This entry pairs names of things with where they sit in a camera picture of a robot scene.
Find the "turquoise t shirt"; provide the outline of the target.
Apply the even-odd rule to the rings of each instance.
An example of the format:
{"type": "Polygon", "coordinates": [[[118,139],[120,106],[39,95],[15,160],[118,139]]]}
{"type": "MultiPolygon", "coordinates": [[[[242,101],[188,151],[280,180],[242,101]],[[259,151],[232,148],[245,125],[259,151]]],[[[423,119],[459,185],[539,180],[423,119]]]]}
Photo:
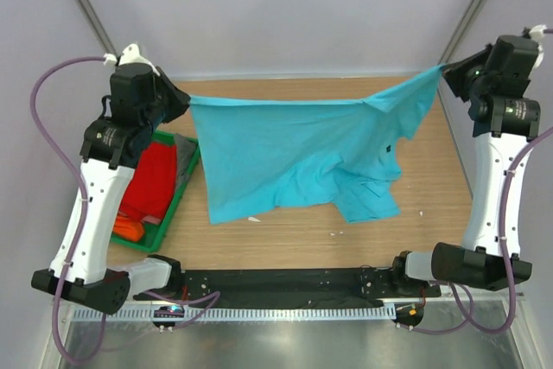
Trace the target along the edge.
{"type": "Polygon", "coordinates": [[[209,220],[323,204],[348,223],[397,216],[397,143],[415,136],[441,76],[432,67],[360,99],[192,97],[209,220]]]}

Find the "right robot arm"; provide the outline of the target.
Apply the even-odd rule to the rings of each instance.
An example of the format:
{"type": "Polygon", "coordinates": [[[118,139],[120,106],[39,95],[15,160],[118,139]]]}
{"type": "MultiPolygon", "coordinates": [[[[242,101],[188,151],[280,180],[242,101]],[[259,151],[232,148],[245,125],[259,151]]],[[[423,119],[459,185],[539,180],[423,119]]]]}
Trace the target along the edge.
{"type": "Polygon", "coordinates": [[[473,204],[460,245],[439,243],[431,252],[395,257],[396,279],[438,280],[498,291],[522,283],[532,265],[520,258],[518,215],[524,169],[522,150],[538,136],[541,108],[524,93],[543,58],[530,35],[501,35],[493,44],[442,70],[455,97],[470,104],[476,176],[473,204]]]}

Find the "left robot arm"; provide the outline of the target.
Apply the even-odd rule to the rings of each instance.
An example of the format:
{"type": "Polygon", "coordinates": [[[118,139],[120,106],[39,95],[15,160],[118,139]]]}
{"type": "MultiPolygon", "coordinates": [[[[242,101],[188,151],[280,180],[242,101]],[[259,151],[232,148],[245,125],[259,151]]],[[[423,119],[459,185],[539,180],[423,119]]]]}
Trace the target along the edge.
{"type": "Polygon", "coordinates": [[[31,286],[94,309],[116,314],[127,299],[153,289],[178,290],[181,264],[150,255],[118,270],[106,263],[112,228],[124,193],[156,128],[183,115],[190,101],[160,67],[144,58],[116,60],[111,92],[101,115],[86,129],[81,164],[71,167],[78,193],[54,259],[34,272],[31,286]]]}

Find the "grey t shirt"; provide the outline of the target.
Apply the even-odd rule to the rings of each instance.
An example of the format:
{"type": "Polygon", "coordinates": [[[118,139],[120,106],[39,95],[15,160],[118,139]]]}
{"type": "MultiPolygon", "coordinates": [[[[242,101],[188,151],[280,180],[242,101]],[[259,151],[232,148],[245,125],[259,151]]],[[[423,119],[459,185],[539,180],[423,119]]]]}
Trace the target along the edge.
{"type": "Polygon", "coordinates": [[[189,179],[188,167],[198,144],[180,134],[174,135],[174,143],[176,153],[175,191],[177,191],[189,179]]]}

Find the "red t shirt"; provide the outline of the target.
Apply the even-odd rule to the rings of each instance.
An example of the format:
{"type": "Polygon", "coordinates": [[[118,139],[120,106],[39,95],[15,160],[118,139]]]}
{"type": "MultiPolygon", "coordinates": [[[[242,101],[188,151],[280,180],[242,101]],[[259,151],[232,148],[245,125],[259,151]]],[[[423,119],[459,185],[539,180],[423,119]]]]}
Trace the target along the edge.
{"type": "Polygon", "coordinates": [[[174,145],[153,142],[143,153],[121,201],[119,212],[141,220],[164,219],[175,194],[174,145]]]}

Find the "pink t shirt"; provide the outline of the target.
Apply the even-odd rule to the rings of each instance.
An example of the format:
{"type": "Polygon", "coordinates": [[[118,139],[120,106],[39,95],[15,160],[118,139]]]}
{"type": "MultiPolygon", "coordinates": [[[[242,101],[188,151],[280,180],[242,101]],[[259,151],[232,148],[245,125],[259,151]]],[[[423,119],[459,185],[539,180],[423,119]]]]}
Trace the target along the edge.
{"type": "Polygon", "coordinates": [[[146,215],[144,216],[141,221],[143,223],[148,223],[148,224],[152,224],[152,225],[160,225],[162,223],[162,219],[161,218],[157,218],[156,216],[152,216],[152,215],[146,215]]]}

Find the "orange t shirt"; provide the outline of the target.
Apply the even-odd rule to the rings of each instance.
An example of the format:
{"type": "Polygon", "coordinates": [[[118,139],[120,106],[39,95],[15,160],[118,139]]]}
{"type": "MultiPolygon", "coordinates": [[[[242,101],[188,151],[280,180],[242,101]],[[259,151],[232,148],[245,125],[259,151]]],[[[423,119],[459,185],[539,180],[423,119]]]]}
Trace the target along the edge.
{"type": "Polygon", "coordinates": [[[118,213],[112,231],[116,236],[133,243],[139,242],[145,235],[143,222],[123,213],[118,213]]]}

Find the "green plastic bin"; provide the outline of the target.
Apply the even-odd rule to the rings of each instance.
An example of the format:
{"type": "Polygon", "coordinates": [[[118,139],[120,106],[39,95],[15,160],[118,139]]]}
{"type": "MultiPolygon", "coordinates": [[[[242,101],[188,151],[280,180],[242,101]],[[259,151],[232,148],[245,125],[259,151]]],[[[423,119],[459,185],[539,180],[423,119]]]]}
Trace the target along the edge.
{"type": "MultiPolygon", "coordinates": [[[[175,145],[174,143],[174,135],[173,133],[167,133],[164,131],[156,131],[153,135],[152,143],[153,142],[159,142],[159,143],[165,143],[167,145],[175,145]]],[[[198,144],[198,141],[195,138],[188,137],[191,140],[195,141],[198,144]]],[[[130,247],[131,249],[147,252],[147,253],[154,253],[156,251],[159,251],[161,248],[163,239],[166,236],[166,233],[168,231],[169,225],[172,222],[172,219],[175,216],[175,212],[177,207],[179,206],[181,202],[181,198],[184,195],[184,192],[187,188],[188,182],[192,176],[192,173],[194,172],[196,166],[198,165],[198,162],[200,161],[200,146],[198,144],[198,148],[195,151],[192,161],[190,162],[190,165],[188,167],[188,173],[190,174],[188,181],[182,185],[177,191],[175,191],[173,200],[170,202],[170,205],[168,207],[168,210],[165,214],[164,219],[162,220],[162,223],[158,226],[143,223],[145,228],[145,235],[144,237],[136,243],[127,241],[125,239],[122,239],[118,236],[116,236],[113,232],[111,234],[111,242],[120,244],[126,247],[130,247]]]]}

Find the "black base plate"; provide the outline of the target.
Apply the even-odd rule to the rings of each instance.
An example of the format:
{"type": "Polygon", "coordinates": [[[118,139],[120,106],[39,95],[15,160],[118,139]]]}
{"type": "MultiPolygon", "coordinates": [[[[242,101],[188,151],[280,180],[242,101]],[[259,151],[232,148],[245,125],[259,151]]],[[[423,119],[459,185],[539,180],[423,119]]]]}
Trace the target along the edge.
{"type": "Polygon", "coordinates": [[[217,309],[365,309],[387,299],[437,298],[438,286],[400,280],[389,268],[187,270],[176,292],[157,293],[198,300],[220,293],[217,309]]]}

